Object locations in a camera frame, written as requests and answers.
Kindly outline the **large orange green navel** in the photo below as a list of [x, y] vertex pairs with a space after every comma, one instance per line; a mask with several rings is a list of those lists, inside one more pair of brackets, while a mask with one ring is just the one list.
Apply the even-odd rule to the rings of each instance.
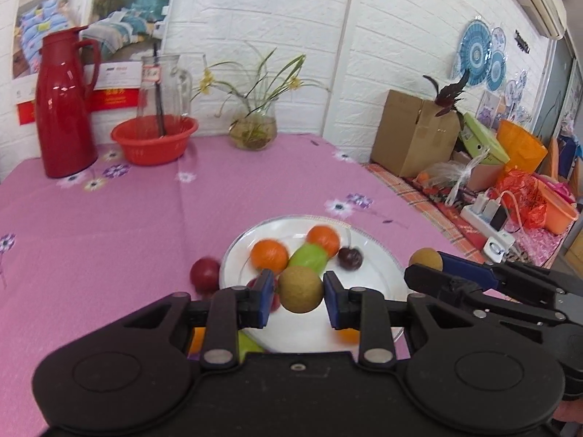
[[335, 331], [337, 340], [347, 345], [358, 345], [360, 343], [360, 332], [354, 328], [344, 328]]

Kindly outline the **brown longan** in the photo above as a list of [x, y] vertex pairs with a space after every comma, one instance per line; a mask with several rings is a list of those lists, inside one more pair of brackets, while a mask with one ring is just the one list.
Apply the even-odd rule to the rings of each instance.
[[278, 280], [279, 300], [282, 306], [295, 314], [306, 314], [316, 309], [324, 295], [318, 274], [307, 266], [292, 265]]
[[431, 248], [418, 249], [412, 256], [410, 256], [409, 265], [423, 265], [435, 270], [442, 271], [444, 268], [444, 262], [441, 255]]

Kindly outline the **red apple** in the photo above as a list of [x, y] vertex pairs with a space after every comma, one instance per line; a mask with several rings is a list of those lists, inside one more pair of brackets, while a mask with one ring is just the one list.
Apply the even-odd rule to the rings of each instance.
[[[251, 279], [248, 283], [247, 286], [249, 288], [252, 288], [255, 285], [256, 280], [258, 279], [258, 277], [255, 277], [253, 279]], [[272, 304], [271, 304], [271, 313], [276, 312], [276, 310], [279, 309], [279, 307], [281, 306], [281, 301], [279, 300], [279, 294], [277, 292], [274, 293], [273, 296], [273, 300], [272, 300]]]

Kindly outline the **dark cherry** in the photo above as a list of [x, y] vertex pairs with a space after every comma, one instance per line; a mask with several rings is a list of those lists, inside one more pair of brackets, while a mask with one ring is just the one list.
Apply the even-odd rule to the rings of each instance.
[[344, 270], [355, 271], [361, 268], [364, 262], [362, 251], [352, 243], [352, 231], [346, 230], [347, 244], [341, 246], [337, 253], [338, 263]]

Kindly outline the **small green fruit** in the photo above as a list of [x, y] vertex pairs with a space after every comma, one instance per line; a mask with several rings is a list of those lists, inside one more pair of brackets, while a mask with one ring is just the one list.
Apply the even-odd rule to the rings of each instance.
[[304, 266], [321, 275], [325, 270], [329, 257], [320, 246], [304, 243], [290, 257], [289, 266]]

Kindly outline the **large green mango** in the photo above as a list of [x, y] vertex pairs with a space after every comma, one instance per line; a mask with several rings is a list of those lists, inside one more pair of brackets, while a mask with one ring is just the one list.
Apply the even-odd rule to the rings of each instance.
[[253, 341], [243, 330], [238, 332], [239, 359], [244, 360], [248, 353], [264, 353], [265, 350], [256, 341]]

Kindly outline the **dark red plum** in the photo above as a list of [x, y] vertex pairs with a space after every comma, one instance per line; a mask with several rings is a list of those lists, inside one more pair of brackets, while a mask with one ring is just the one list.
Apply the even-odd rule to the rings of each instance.
[[190, 280], [197, 294], [208, 295], [218, 290], [220, 263], [205, 256], [195, 261], [190, 270]]

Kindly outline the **large orange rear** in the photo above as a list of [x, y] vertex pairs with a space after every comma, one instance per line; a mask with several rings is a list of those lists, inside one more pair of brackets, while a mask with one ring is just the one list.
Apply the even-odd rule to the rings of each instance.
[[201, 352], [203, 348], [204, 336], [206, 335], [206, 329], [204, 327], [195, 327], [193, 339], [189, 348], [190, 355], [197, 355]]

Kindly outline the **white power strip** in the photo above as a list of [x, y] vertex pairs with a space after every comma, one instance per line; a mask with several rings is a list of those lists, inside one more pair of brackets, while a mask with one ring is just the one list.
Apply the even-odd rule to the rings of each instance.
[[508, 214], [501, 201], [479, 193], [475, 202], [461, 209], [461, 218], [485, 237], [482, 253], [490, 263], [502, 263], [516, 239], [505, 230]]

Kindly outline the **white plastic bag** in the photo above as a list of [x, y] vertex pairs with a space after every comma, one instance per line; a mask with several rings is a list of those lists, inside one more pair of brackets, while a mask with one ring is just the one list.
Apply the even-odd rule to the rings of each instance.
[[427, 168], [423, 171], [423, 177], [418, 178], [418, 182], [423, 188], [449, 188], [449, 193], [444, 200], [444, 205], [452, 207], [454, 202], [458, 199], [458, 194], [469, 184], [472, 192], [484, 192], [493, 184], [489, 178], [489, 174], [481, 178], [473, 175], [474, 171], [479, 167], [484, 167], [484, 161], [488, 158], [490, 149], [486, 148], [475, 157], [471, 158], [467, 163], [458, 161], [440, 162]]

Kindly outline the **cardboard box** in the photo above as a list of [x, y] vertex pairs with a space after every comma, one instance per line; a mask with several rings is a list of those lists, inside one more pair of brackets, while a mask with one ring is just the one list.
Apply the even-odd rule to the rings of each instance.
[[371, 161], [401, 178], [414, 178], [434, 164], [449, 161], [461, 126], [454, 111], [441, 111], [431, 100], [390, 90]]

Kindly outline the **dark red leaf plant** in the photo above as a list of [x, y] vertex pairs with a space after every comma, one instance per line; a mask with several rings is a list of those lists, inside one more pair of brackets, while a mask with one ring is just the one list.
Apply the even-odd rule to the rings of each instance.
[[438, 82], [429, 75], [423, 75], [423, 78], [429, 81], [435, 91], [436, 97], [434, 103], [436, 106], [440, 107], [440, 111], [437, 112], [436, 117], [444, 117], [446, 114], [455, 113], [458, 118], [459, 129], [465, 127], [465, 119], [463, 114], [457, 107], [457, 102], [461, 100], [461, 94], [465, 90], [465, 86], [469, 80], [470, 71], [465, 69], [462, 74], [461, 79], [458, 82], [452, 83], [441, 88]]

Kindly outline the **red thermos jug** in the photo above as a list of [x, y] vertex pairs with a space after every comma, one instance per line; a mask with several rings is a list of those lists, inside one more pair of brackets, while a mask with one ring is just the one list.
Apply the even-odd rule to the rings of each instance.
[[43, 168], [50, 178], [77, 174], [97, 160], [89, 98], [100, 71], [101, 50], [83, 39], [82, 27], [43, 38], [35, 116]]

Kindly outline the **blue decorative wall plates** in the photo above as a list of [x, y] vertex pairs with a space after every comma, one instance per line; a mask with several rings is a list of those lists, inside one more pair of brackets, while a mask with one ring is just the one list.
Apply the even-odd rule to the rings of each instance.
[[507, 38], [501, 27], [491, 29], [482, 19], [468, 23], [454, 53], [451, 76], [468, 73], [467, 85], [485, 85], [490, 92], [501, 89], [506, 79]]

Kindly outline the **wall calendar poster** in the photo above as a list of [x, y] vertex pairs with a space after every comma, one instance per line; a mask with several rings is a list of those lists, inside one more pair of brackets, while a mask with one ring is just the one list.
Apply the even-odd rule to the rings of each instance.
[[76, 28], [85, 80], [95, 85], [91, 111], [137, 105], [141, 60], [164, 44], [173, 0], [19, 0], [12, 47], [12, 87], [19, 122], [34, 122], [36, 78], [46, 36]]

